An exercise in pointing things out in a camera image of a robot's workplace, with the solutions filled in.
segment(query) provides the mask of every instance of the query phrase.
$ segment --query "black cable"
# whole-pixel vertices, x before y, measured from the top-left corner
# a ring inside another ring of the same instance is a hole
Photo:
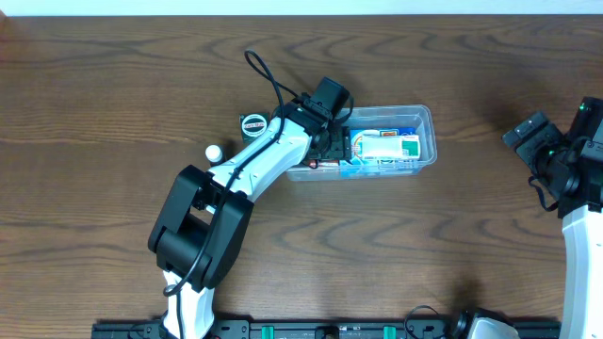
[[[263,73],[262,71],[260,71],[260,69],[258,69],[253,62],[250,60],[247,52],[253,52],[254,55],[253,57],[255,57],[256,60],[260,61],[259,56],[252,50],[247,50],[245,51],[245,60],[247,60],[247,63],[252,66],[253,70],[256,71],[258,74],[262,75],[266,80],[269,80],[270,82],[276,83],[276,86],[280,87],[281,89],[284,89],[286,91],[288,91],[291,95],[293,95],[294,98],[299,97],[298,93],[294,92],[292,89],[288,88],[287,86],[277,82],[276,80],[274,80],[274,77],[272,76],[272,74],[270,74],[270,71],[267,71],[267,68],[264,68],[264,66],[262,66],[262,68],[264,69],[264,71],[266,71],[266,73]]]
[[[437,311],[435,311],[433,309],[432,306],[429,305],[419,305],[416,306],[411,312],[408,313],[408,315],[404,318],[404,330],[406,331],[406,334],[410,335],[411,337],[415,338],[415,339],[419,339],[416,335],[413,334],[412,331],[408,331],[408,318],[411,317],[411,315],[413,315],[414,312],[421,310],[421,309],[428,309],[428,310],[432,310],[441,320],[444,320],[444,317],[442,317],[439,313],[437,313]],[[434,339],[443,339],[446,338],[446,333],[442,333],[442,335],[438,336],[438,337],[433,337]]]
[[[543,206],[543,208],[547,212],[552,212],[552,211],[556,210],[559,205],[558,202],[553,202],[550,206],[546,207],[545,192],[543,192],[542,188],[540,188],[539,186],[536,186],[535,184],[532,183],[536,179],[537,178],[532,175],[530,178],[528,178],[528,185],[530,185],[530,187],[533,187],[534,189],[536,189],[536,193],[538,193],[538,200],[540,201],[540,205]]]
[[[340,126],[341,124],[343,124],[350,118],[351,112],[353,112],[353,110],[354,110],[354,97],[350,96],[350,98],[348,100],[350,101],[350,112],[348,112],[348,114],[346,114],[345,116],[343,116],[339,119],[334,118],[335,126]]]
[[[178,321],[178,331],[180,332],[180,339],[185,339],[184,322],[182,321],[182,296],[178,292],[176,295],[176,321]]]
[[[255,60],[257,60],[257,62],[260,64],[260,66],[262,66],[262,69],[264,69],[266,74],[263,74],[261,71],[259,71],[257,69],[257,67],[251,61],[249,55],[251,55],[253,58],[255,58]],[[192,272],[197,268],[197,266],[201,262],[201,258],[204,256],[205,249],[207,248],[207,245],[209,244],[209,239],[211,239],[211,236],[214,233],[214,230],[216,229],[216,220],[218,220],[218,216],[220,215],[222,207],[224,206],[224,203],[226,202],[226,197],[228,196],[230,187],[233,185],[233,182],[238,177],[239,173],[242,172],[243,169],[245,168],[245,166],[247,166],[250,162],[252,162],[259,154],[261,154],[263,151],[265,151],[273,143],[278,141],[279,138],[281,137],[281,134],[283,133],[283,130],[285,129],[285,109],[284,109],[285,104],[283,103],[283,95],[281,94],[279,87],[282,87],[289,92],[293,92],[293,91],[285,88],[282,85],[279,86],[280,84],[278,82],[276,82],[276,80],[274,79],[274,76],[272,76],[272,73],[270,72],[270,69],[268,68],[266,63],[264,63],[264,60],[262,60],[262,58],[256,52],[254,52],[252,50],[246,50],[244,56],[245,56],[245,59],[247,60],[247,62],[252,66],[252,68],[254,70],[256,70],[257,72],[259,72],[262,76],[267,78],[270,81],[270,83],[272,84],[272,86],[274,87],[274,91],[276,92],[276,98],[279,101],[279,108],[280,108],[280,113],[281,113],[281,124],[279,126],[278,131],[276,132],[274,137],[271,140],[269,140],[269,142],[267,142],[259,150],[257,150],[255,153],[253,153],[248,158],[243,160],[235,169],[233,169],[233,173],[231,174],[230,179],[228,179],[228,182],[226,183],[226,186],[224,187],[224,192],[220,197],[220,202],[216,206],[216,211],[214,212],[214,217],[212,217],[211,223],[209,225],[209,233],[207,234],[207,237],[205,238],[205,241],[204,241],[203,245],[201,246],[201,249],[197,253],[195,260],[193,261],[192,265],[190,266],[190,269],[188,270],[187,274],[182,278],[182,280],[178,284],[176,284],[173,288],[171,288],[171,285],[164,288],[163,295],[165,297],[171,297],[171,296],[179,293],[180,290],[182,290],[182,287],[185,285],[185,283],[187,283],[187,281],[190,279]]]

